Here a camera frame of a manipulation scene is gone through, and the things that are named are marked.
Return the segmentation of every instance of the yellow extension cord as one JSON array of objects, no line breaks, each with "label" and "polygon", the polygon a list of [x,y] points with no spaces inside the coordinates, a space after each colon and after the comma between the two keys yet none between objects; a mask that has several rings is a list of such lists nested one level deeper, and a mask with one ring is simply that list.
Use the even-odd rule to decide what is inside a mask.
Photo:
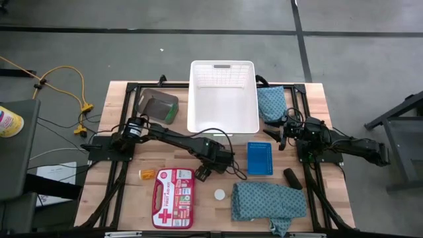
[{"label": "yellow extension cord", "polygon": [[[79,98],[78,98],[77,96],[75,96],[73,93],[70,93],[70,92],[68,92],[68,91],[64,91],[64,90],[58,89],[58,88],[56,88],[55,86],[53,86],[53,85],[51,85],[51,84],[49,84],[49,83],[45,83],[45,85],[49,86],[50,88],[52,88],[53,90],[55,90],[55,91],[57,91],[57,92],[59,92],[59,93],[64,93],[64,94],[67,94],[67,95],[69,95],[69,96],[71,96],[71,97],[75,98],[75,99],[78,101],[78,103],[79,103],[79,107],[80,107],[80,109],[81,109],[81,115],[80,115],[80,117],[79,117],[79,121],[81,122],[81,125],[79,125],[79,126],[78,126],[78,129],[76,129],[76,130],[74,131],[74,134],[79,134],[79,133],[81,133],[81,132],[86,132],[86,131],[87,131],[87,129],[85,129],[85,128],[83,127],[83,125],[82,125],[82,119],[83,119],[82,112],[88,112],[88,111],[90,111],[91,109],[93,109],[93,107],[94,107],[94,106],[93,106],[92,104],[87,103],[87,102],[86,102],[86,100],[85,100],[85,82],[84,82],[84,76],[82,75],[82,73],[81,73],[78,69],[76,69],[76,68],[74,68],[74,67],[72,67],[72,66],[67,66],[67,65],[64,65],[64,66],[55,67],[54,69],[51,69],[51,70],[47,71],[45,74],[43,74],[43,76],[38,77],[38,76],[36,76],[36,75],[32,74],[31,72],[27,71],[27,70],[26,70],[26,69],[24,69],[23,67],[21,67],[21,66],[19,66],[19,65],[15,64],[15,63],[13,63],[13,62],[11,62],[10,60],[8,60],[8,59],[6,59],[6,58],[4,58],[4,57],[2,57],[2,56],[0,56],[0,59],[2,59],[2,60],[4,60],[4,61],[6,61],[7,63],[9,63],[9,64],[11,64],[11,65],[13,65],[13,66],[17,67],[18,69],[20,69],[20,70],[24,71],[25,73],[27,73],[27,74],[29,74],[29,75],[33,76],[34,78],[38,79],[39,81],[43,80],[43,79],[44,79],[47,75],[49,75],[51,72],[53,72],[53,71],[55,71],[55,70],[57,70],[57,69],[63,69],[63,68],[66,68],[66,69],[73,69],[73,70],[75,70],[75,71],[79,74],[79,76],[80,76],[80,78],[81,78],[81,81],[82,81],[82,102],[81,102],[81,100],[79,100]],[[37,93],[38,93],[38,89],[35,89],[34,94],[32,95],[32,99],[35,99],[35,98],[36,98]]]}]

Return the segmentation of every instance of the red cross symbol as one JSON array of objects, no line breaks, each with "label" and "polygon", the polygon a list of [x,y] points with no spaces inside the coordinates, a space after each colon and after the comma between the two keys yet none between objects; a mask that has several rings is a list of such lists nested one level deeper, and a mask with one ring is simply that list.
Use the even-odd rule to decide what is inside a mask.
[{"label": "red cross symbol", "polygon": [[167,209],[163,209],[163,213],[159,214],[159,218],[162,219],[163,223],[167,223],[167,219],[172,218],[172,214],[168,214]]}]

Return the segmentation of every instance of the patterned fabric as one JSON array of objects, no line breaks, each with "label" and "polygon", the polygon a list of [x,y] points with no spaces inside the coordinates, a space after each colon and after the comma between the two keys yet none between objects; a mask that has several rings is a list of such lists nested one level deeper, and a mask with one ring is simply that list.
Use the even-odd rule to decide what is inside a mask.
[{"label": "patterned fabric", "polygon": [[265,122],[279,120],[286,110],[284,87],[257,89],[258,114]]},{"label": "patterned fabric", "polygon": [[305,217],[307,205],[301,190],[268,182],[237,182],[232,191],[232,220],[270,218],[270,230],[283,237],[292,218]]}]

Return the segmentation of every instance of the first aid kit handle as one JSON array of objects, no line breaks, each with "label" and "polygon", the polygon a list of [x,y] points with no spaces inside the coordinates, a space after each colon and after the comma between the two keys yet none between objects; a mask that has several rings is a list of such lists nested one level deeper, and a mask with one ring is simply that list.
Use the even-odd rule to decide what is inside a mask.
[{"label": "first aid kit handle", "polygon": [[[157,195],[159,186],[162,186],[162,191],[160,191],[160,194]],[[153,214],[156,214],[161,209],[162,193],[163,193],[163,184],[156,180],[156,183],[154,184],[154,189],[153,189]],[[156,208],[157,196],[160,196],[160,206],[158,209]]]}]

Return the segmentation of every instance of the yellow container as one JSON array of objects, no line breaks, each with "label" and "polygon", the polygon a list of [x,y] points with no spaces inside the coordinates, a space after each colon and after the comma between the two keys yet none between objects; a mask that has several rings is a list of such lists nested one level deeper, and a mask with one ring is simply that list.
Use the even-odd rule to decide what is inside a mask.
[{"label": "yellow container", "polygon": [[0,106],[0,137],[18,134],[24,127],[24,118]]}]

